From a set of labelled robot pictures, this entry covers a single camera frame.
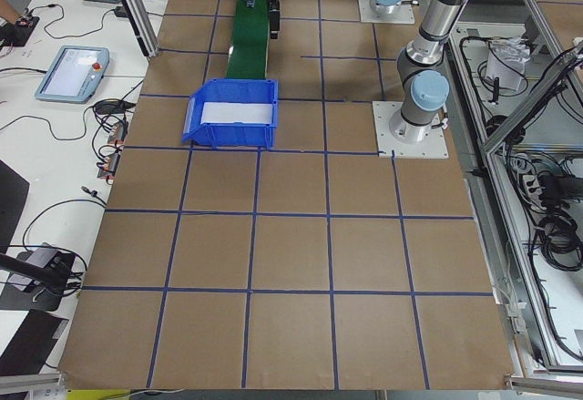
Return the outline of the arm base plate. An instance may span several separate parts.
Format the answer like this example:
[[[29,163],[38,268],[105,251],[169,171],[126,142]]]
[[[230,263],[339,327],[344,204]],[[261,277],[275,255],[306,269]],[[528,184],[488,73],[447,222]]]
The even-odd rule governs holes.
[[[414,10],[411,0],[396,5],[377,5],[373,0],[358,0],[360,21],[363,23],[413,25]]]
[[[426,126],[408,124],[400,101],[374,101],[373,121],[378,155],[396,159],[448,159],[445,133],[437,114]]]

